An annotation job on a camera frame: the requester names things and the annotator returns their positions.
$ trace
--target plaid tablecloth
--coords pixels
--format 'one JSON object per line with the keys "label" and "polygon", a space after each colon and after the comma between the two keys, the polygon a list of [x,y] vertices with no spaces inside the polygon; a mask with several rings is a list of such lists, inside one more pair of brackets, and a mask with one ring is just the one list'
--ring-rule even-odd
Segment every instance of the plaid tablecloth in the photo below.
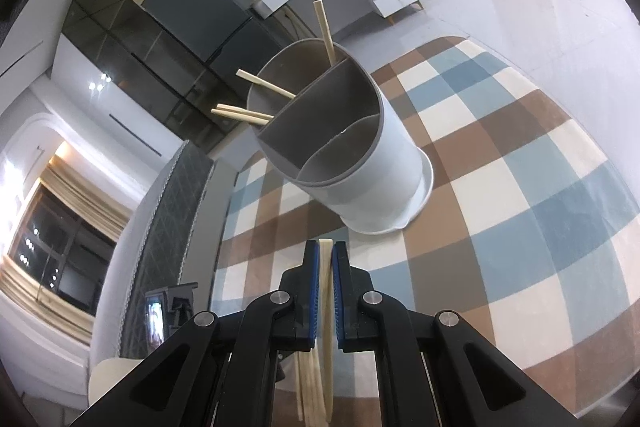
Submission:
{"label": "plaid tablecloth", "polygon": [[[302,261],[306,239],[332,237],[348,241],[376,289],[419,312],[459,311],[572,412],[633,375],[640,210],[588,134],[462,38],[429,42],[373,77],[433,163],[425,209],[402,232],[354,233],[255,155],[238,176],[211,309],[243,309]],[[332,425],[379,425],[372,353],[336,353],[334,375]],[[274,425],[300,425],[289,380]]]}

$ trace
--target chopstick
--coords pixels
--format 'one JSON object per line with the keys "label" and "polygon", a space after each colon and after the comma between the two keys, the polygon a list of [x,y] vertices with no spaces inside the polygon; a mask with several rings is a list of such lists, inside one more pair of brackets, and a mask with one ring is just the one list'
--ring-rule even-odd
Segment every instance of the chopstick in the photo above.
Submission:
{"label": "chopstick", "polygon": [[261,79],[259,76],[255,76],[254,74],[247,73],[246,71],[238,70],[236,75],[239,76],[240,78],[244,78],[245,80],[248,80],[249,82],[253,82],[254,84],[257,84],[258,86],[271,89],[272,91],[275,91],[278,94],[281,94],[282,96],[286,96],[287,98],[296,97],[296,95],[293,94],[292,92],[289,92],[286,89],[282,89],[281,87],[274,86],[270,82],[267,82],[266,80]]}
{"label": "chopstick", "polygon": [[324,3],[321,0],[314,1],[314,9],[316,10],[316,17],[318,17],[318,23],[320,25],[320,31],[322,32],[322,39],[324,40],[326,54],[329,56],[329,64],[335,66],[337,61],[335,58],[334,41],[331,38],[329,21],[326,19],[326,13],[324,12]]}
{"label": "chopstick", "polygon": [[225,118],[254,123],[256,125],[266,125],[269,123],[269,120],[265,120],[264,118],[256,118],[255,116],[249,116],[247,114],[241,114],[239,112],[223,111],[220,109],[211,109],[211,112],[219,116],[224,116]]}
{"label": "chopstick", "polygon": [[271,120],[273,118],[270,114],[263,112],[250,111],[244,107],[237,107],[235,105],[226,105],[226,103],[219,103],[216,109],[222,109],[225,111],[236,112],[238,114],[245,114],[247,116],[254,116],[255,118],[262,118],[263,120]]}

